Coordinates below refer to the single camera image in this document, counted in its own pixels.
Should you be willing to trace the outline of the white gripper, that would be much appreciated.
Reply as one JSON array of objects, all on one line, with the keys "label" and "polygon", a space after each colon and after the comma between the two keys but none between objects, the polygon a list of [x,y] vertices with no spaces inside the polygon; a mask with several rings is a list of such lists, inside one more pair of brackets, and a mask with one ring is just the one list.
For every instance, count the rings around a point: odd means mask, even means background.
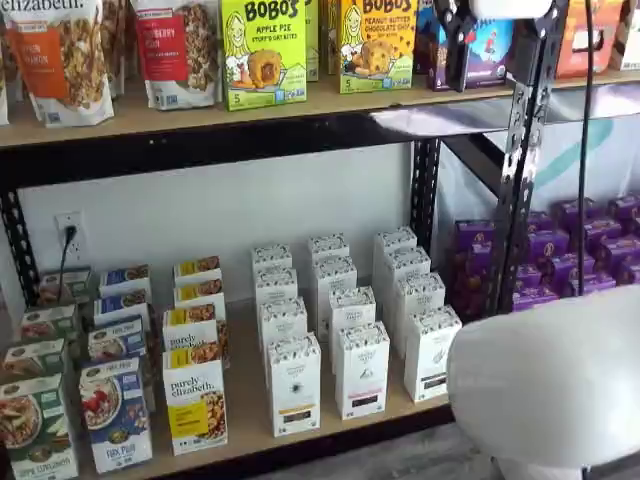
[{"label": "white gripper", "polygon": [[447,85],[463,92],[467,83],[468,34],[477,19],[535,19],[544,16],[551,0],[436,0],[435,12],[447,36],[445,79]]}]

